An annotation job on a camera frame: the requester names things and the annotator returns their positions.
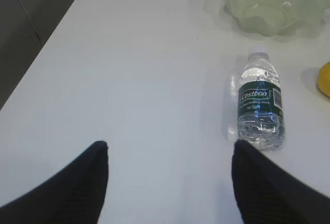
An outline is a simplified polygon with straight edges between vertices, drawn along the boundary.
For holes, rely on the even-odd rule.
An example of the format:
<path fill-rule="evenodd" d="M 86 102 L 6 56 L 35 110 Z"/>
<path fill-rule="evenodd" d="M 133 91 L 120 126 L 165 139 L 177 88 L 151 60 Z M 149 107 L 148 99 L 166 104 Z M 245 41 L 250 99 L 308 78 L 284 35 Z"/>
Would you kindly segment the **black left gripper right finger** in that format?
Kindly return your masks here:
<path fill-rule="evenodd" d="M 329 198 L 299 181 L 245 140 L 232 156 L 235 200 L 244 223 L 329 223 Z"/>

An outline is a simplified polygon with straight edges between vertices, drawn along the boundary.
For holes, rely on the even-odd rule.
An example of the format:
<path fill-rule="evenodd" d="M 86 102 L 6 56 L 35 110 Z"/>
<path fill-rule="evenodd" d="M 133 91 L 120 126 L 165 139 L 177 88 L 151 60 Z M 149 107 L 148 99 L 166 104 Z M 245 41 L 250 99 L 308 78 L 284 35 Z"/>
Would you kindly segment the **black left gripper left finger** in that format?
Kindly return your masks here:
<path fill-rule="evenodd" d="M 108 185 L 108 146 L 94 142 L 65 168 L 1 207 L 1 223 L 97 223 Z"/>

